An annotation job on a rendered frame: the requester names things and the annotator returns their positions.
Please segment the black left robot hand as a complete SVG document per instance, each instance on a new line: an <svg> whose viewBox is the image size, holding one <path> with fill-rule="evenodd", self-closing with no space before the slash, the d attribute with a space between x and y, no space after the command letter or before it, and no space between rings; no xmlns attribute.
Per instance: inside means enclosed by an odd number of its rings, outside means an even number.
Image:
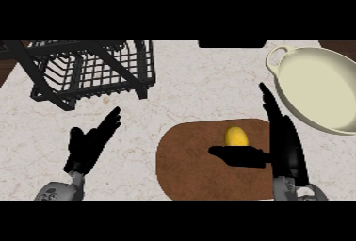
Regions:
<svg viewBox="0 0 356 241"><path fill-rule="evenodd" d="M69 151L70 156L64 166L67 173L79 172L86 175L98 162L107 143L122 125L122 109L116 107L109 113L103 123L88 133L80 127L70 131Z"/></svg>

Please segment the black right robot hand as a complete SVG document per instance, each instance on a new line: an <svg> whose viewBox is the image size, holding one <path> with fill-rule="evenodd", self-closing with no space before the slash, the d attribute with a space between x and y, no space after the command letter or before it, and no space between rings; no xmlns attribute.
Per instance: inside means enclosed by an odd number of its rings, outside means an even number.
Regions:
<svg viewBox="0 0 356 241"><path fill-rule="evenodd" d="M311 182L298 128L290 116L281 113L267 85L261 83L259 87L264 92L264 108L271 122L271 152L267 153L252 146L212 146L209 153L233 167L264 169L271 163L274 178L280 176L293 178L296 186L308 186Z"/></svg>

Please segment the yellow lemon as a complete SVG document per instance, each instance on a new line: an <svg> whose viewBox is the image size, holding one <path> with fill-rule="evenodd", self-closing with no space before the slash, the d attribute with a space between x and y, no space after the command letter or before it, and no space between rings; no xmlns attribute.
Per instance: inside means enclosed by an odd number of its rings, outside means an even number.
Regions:
<svg viewBox="0 0 356 241"><path fill-rule="evenodd" d="M244 129L239 126L231 126L227 129L227 146L249 146L250 139Z"/></svg>

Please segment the brown wooden cutting board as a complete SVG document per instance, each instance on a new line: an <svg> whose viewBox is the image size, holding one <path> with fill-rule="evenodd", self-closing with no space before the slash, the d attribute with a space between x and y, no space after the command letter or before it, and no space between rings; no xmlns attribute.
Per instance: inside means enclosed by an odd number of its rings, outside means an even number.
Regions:
<svg viewBox="0 0 356 241"><path fill-rule="evenodd" d="M259 119L187 122L165 134L156 152L156 175L162 189L178 200L268 200L274 197L272 165L236 168L209 153L225 145L227 128L249 134L250 145L271 150L271 124Z"/></svg>

